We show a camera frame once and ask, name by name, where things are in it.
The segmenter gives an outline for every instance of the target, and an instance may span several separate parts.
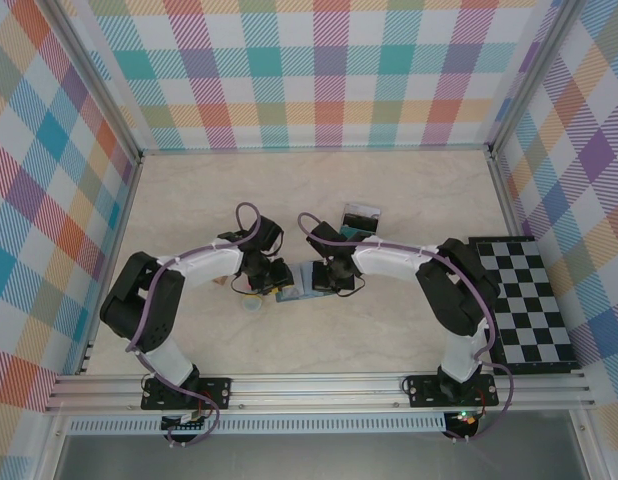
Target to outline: marble-patterned surface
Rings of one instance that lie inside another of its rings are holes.
[[[298,213],[338,226],[346,202],[381,208],[379,235],[404,243],[506,234],[480,151],[148,157],[117,270],[136,251],[175,254],[235,230],[243,200],[283,227],[288,263],[318,259]],[[228,284],[209,283],[182,298],[173,333],[204,373],[433,370],[445,339],[419,288],[381,277],[348,299],[270,297],[257,313]],[[144,372],[125,344],[101,325],[88,373]]]

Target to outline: black mounting plate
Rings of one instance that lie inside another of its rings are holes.
[[[440,392],[440,381],[438,375],[410,375],[402,382],[404,393],[409,396],[409,405],[417,407],[481,407],[482,398],[478,390],[485,397],[485,406],[494,407],[498,405],[498,392],[496,392],[493,375],[483,373],[476,378],[476,394],[472,398],[465,400],[462,404],[454,404],[449,401],[447,396]]]
[[[145,395],[140,402],[141,410],[190,410],[192,402],[185,402],[185,397],[174,390],[171,390],[159,380],[149,378],[144,383]],[[205,395],[216,404],[220,410],[229,408],[229,398],[231,397],[231,379],[225,377],[200,377],[198,382],[198,392]]]

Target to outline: black and white checkerboard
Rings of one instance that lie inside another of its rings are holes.
[[[534,238],[470,238],[469,242],[500,282],[492,359],[514,374],[579,368]]]

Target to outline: floor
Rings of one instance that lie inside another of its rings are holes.
[[[177,254],[236,230],[244,200],[283,227],[287,263],[318,259],[298,213],[339,226],[347,202],[379,207],[379,235],[399,242],[506,234],[481,151],[147,157],[116,276],[134,252]],[[183,296],[173,335],[202,373],[426,371],[442,357],[445,330],[421,290],[398,280],[370,277],[348,299],[268,297],[256,313],[241,301],[214,283]],[[87,373],[144,373],[126,343],[101,324]]]
[[[192,448],[161,437],[69,437],[56,480],[580,480],[568,412],[510,412],[468,445],[440,434],[213,435]]]

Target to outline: plaid backdrop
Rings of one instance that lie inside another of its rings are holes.
[[[33,0],[0,0],[0,479],[79,355],[132,160]]]
[[[618,0],[590,0],[504,149],[618,461]]]
[[[138,141],[181,150],[483,144],[560,1],[63,3]]]

